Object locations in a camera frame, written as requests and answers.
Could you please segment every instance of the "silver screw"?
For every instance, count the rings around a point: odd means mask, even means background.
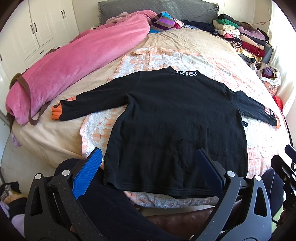
[[[70,171],[69,170],[64,170],[63,172],[62,172],[62,175],[63,176],[67,176],[67,175],[69,175],[70,174]]]
[[[35,175],[35,179],[38,180],[38,179],[40,179],[40,178],[41,178],[41,174],[40,174],[40,173],[38,173],[38,174]]]
[[[234,176],[235,176],[235,173],[234,173],[233,171],[228,171],[228,172],[227,172],[227,175],[228,175],[229,177],[234,177]]]
[[[262,180],[262,178],[261,178],[260,176],[258,176],[258,175],[255,176],[255,179],[256,179],[257,181],[261,181],[261,180]]]

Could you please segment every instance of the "green fabric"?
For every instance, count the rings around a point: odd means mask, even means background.
[[[239,27],[237,24],[235,24],[235,23],[233,23],[233,22],[231,22],[231,21],[229,21],[229,20],[227,20],[227,19],[225,19],[225,18],[223,18],[223,19],[216,19],[216,21],[217,21],[218,23],[220,23],[220,24],[232,25],[232,26],[234,26],[235,28],[238,28],[238,27]]]

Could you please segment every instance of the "colorful striped cushion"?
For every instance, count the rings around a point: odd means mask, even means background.
[[[161,12],[157,14],[151,21],[150,24],[150,34],[159,33],[162,31],[169,30],[175,25],[175,21],[167,12]]]

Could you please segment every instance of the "white wardrobe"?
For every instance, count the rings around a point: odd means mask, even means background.
[[[24,0],[0,32],[0,96],[7,95],[16,73],[78,34],[72,0]]]

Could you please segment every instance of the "black handle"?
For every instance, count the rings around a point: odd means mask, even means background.
[[[34,23],[34,25],[35,25],[35,29],[36,29],[36,32],[37,32],[37,27],[36,27],[36,23]]]
[[[31,26],[31,29],[32,29],[32,34],[34,34],[34,30],[33,30],[33,27],[32,27],[32,25],[30,24],[30,26]]]

